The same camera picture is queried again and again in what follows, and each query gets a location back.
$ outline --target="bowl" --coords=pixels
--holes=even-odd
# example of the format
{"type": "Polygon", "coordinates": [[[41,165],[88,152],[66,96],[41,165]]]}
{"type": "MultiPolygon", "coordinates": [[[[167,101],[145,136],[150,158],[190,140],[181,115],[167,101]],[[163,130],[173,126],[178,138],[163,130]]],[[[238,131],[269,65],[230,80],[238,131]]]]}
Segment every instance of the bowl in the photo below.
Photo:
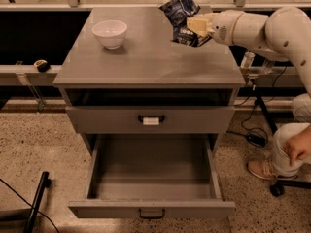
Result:
{"type": "Polygon", "coordinates": [[[116,49],[124,41],[127,25],[120,20],[104,20],[93,26],[96,39],[107,49],[116,49]]]}

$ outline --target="black drawer handle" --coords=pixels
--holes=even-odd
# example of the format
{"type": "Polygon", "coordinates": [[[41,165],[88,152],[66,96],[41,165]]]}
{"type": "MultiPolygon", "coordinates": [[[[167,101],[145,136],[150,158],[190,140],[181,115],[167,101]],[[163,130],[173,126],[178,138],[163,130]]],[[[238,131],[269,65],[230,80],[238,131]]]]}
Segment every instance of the black drawer handle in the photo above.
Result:
{"type": "Polygon", "coordinates": [[[144,123],[144,125],[157,125],[156,122],[164,122],[165,120],[165,115],[162,115],[162,116],[141,116],[139,115],[138,116],[138,120],[141,122],[141,123],[144,123]]]}
{"type": "Polygon", "coordinates": [[[159,220],[165,217],[165,209],[162,209],[162,215],[160,216],[142,216],[142,209],[138,211],[139,218],[141,219],[148,219],[148,220],[159,220]]]}

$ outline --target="chair caster wheel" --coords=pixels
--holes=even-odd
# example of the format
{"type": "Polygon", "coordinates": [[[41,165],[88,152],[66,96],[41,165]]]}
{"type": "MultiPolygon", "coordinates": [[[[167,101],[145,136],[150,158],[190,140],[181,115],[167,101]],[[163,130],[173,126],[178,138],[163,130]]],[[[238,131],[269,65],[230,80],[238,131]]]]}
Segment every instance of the chair caster wheel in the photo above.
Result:
{"type": "Polygon", "coordinates": [[[272,193],[273,196],[279,197],[284,194],[285,190],[283,186],[279,182],[277,182],[276,184],[270,187],[270,192],[272,193]]]}

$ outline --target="gray tabletop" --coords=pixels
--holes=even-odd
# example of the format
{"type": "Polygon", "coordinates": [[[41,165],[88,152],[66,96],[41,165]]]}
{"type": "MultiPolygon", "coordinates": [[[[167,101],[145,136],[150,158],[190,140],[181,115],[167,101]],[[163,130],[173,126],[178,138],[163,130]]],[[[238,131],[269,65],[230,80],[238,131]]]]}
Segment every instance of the gray tabletop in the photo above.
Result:
{"type": "Polygon", "coordinates": [[[244,83],[229,47],[213,40],[198,48],[176,44],[171,42],[172,31],[157,7],[94,8],[53,84],[239,87],[244,83]],[[104,48],[91,32],[106,19],[128,26],[118,49],[104,48]]]}

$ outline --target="cabinet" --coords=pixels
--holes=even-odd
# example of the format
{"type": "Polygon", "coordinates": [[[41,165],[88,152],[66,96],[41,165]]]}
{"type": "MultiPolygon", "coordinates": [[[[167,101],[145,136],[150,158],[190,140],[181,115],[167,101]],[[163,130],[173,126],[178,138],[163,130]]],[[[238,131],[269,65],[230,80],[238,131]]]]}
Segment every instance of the cabinet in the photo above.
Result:
{"type": "Polygon", "coordinates": [[[226,217],[213,164],[244,84],[226,46],[170,42],[157,7],[94,8],[53,84],[91,155],[86,194],[69,202],[80,218],[226,217]],[[115,50],[94,24],[128,26],[115,50]]]}

